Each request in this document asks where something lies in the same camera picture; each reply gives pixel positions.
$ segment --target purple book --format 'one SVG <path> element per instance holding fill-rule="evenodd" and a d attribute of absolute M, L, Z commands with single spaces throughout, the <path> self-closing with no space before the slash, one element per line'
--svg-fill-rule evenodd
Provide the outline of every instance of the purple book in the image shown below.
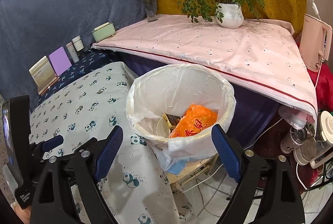
<path fill-rule="evenodd" d="M 60 76 L 64 71 L 72 66 L 72 63 L 69 61 L 69 58 L 63 47 L 60 47 L 52 54 L 50 54 L 49 59 L 57 76 Z"/>

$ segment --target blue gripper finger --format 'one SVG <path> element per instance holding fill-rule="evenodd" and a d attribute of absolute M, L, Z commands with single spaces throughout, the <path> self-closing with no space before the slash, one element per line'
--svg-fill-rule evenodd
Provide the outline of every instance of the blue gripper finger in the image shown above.
<path fill-rule="evenodd" d="M 233 178 L 236 182 L 239 182 L 241 179 L 239 159 L 221 131 L 225 134 L 220 125 L 214 125 L 211 130 L 211 139 L 229 177 Z"/>
<path fill-rule="evenodd" d="M 45 141 L 41 146 L 41 150 L 42 152 L 49 152 L 50 150 L 53 150 L 54 148 L 58 147 L 63 143 L 64 143 L 64 138 L 61 135 L 58 135 L 55 136 L 54 138 Z"/>
<path fill-rule="evenodd" d="M 116 157 L 123 142 L 123 129 L 120 126 L 115 126 L 115 129 L 115 133 L 96 161 L 96 173 L 94 178 L 97 182 L 99 182 L 102 178 L 105 178 L 108 174 L 114 158 Z"/>

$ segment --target panda print tablecloth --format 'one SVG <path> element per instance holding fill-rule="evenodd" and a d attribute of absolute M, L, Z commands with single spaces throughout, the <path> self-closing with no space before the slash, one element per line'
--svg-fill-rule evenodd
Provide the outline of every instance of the panda print tablecloth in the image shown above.
<path fill-rule="evenodd" d="M 64 143 L 45 153 L 48 159 L 73 153 L 92 137 L 105 139 L 120 125 L 123 143 L 108 175 L 98 183 L 119 224 L 196 223 L 191 204 L 179 199 L 179 194 L 174 199 L 152 150 L 129 127 L 125 102 L 135 78 L 123 62 L 110 63 L 81 77 L 35 109 L 29 140 L 38 143 L 62 135 Z M 77 186 L 72 192 L 81 221 L 89 223 Z"/>

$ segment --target white flower pot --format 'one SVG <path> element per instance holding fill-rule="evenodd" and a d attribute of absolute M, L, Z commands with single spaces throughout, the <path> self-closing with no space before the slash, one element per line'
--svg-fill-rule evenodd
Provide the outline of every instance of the white flower pot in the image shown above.
<path fill-rule="evenodd" d="M 228 29 L 236 29 L 242 25 L 244 16 L 240 5 L 219 3 L 219 6 L 222 8 L 218 8 L 216 11 L 224 15 L 222 22 L 216 18 L 220 26 Z"/>

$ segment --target metal screw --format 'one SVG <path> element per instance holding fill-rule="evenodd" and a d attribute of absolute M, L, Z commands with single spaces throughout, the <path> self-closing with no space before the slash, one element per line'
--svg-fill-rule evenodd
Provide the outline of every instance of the metal screw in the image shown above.
<path fill-rule="evenodd" d="M 286 157 L 284 156 L 284 155 L 279 155 L 279 160 L 281 161 L 281 162 L 286 162 Z"/>
<path fill-rule="evenodd" d="M 56 156 L 51 156 L 50 159 L 49 159 L 49 162 L 54 163 L 54 162 L 56 162 L 56 160 L 57 160 Z"/>
<path fill-rule="evenodd" d="M 251 151 L 251 150 L 246 150 L 246 151 L 245 151 L 245 154 L 246 154 L 248 157 L 252 157 L 252 156 L 254 156 L 254 152 Z"/>
<path fill-rule="evenodd" d="M 89 151 L 83 151 L 82 153 L 81 153 L 81 156 L 82 157 L 88 157 L 90 155 L 90 152 Z"/>

